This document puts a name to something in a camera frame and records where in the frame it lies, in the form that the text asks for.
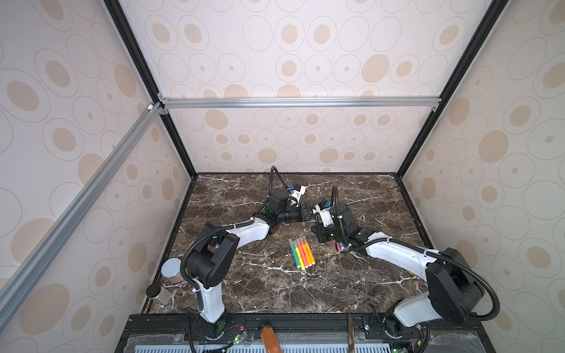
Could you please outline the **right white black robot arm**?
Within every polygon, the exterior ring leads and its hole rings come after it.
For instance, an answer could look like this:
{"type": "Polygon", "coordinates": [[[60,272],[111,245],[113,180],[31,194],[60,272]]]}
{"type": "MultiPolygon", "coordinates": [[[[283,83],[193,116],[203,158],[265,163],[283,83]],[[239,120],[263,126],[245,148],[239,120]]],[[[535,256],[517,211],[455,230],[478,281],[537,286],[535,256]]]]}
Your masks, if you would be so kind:
{"type": "Polygon", "coordinates": [[[426,249],[360,227],[344,205],[318,204],[312,210],[313,233],[321,244],[335,241],[341,252],[365,254],[391,263],[426,282],[427,290],[391,307],[391,320],[404,327],[444,319],[462,324],[468,318],[495,319],[501,304],[494,288],[473,271],[456,249],[426,249]]]}

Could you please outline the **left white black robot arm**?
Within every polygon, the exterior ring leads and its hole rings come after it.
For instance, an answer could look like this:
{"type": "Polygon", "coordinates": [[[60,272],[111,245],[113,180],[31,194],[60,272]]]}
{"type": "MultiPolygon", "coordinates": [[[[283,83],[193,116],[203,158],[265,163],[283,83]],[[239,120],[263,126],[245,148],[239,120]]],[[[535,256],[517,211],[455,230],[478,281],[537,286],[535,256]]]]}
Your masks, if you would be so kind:
{"type": "Polygon", "coordinates": [[[281,224],[310,220],[312,212],[300,202],[306,190],[300,184],[274,190],[264,207],[250,219],[228,225],[206,224],[180,265],[182,278],[197,292],[202,322],[215,324],[225,314],[222,281],[239,248],[275,234],[281,224]]]}

